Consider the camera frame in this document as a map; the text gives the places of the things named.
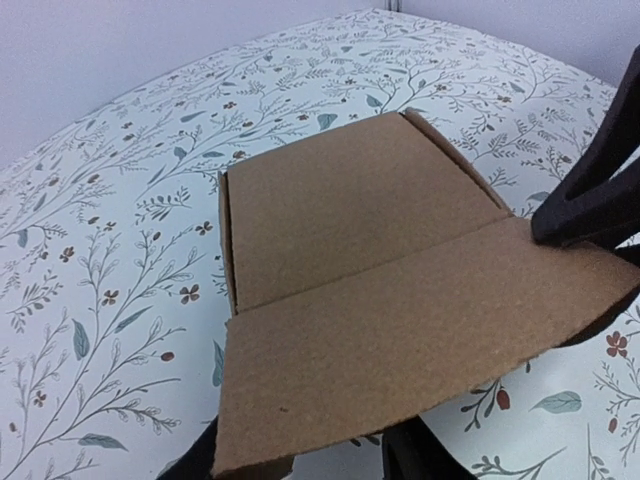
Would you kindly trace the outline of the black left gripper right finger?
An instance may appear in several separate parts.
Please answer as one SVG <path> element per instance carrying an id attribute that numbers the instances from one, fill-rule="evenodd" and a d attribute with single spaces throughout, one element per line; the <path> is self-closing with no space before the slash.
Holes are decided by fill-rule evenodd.
<path id="1" fill-rule="evenodd" d="M 476 480 L 420 417 L 386 428 L 381 442 L 386 480 Z"/>

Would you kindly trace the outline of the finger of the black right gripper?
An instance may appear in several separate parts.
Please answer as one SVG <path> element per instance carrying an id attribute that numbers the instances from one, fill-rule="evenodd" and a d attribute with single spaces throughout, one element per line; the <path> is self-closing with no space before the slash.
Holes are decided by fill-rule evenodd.
<path id="1" fill-rule="evenodd" d="M 531 219 L 539 245 L 587 241 L 615 248 L 639 232 L 639 162 L 623 164 L 639 148 L 639 51 L 635 50 L 613 101 L 580 160 Z"/>

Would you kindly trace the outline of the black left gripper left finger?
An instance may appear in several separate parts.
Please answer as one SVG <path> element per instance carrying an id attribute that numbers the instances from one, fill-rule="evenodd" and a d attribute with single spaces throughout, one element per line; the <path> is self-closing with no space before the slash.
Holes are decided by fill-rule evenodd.
<path id="1" fill-rule="evenodd" d="M 212 480 L 216 452 L 218 418 L 215 418 L 195 443 L 158 480 Z"/>

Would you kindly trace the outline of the brown cardboard box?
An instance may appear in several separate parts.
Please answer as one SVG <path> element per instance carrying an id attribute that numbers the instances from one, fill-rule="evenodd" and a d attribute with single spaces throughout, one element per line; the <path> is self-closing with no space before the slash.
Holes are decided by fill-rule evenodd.
<path id="1" fill-rule="evenodd" d="M 398 425 L 610 323 L 639 270 L 533 241 L 420 114 L 335 128 L 220 178 L 231 303 L 212 475 Z"/>

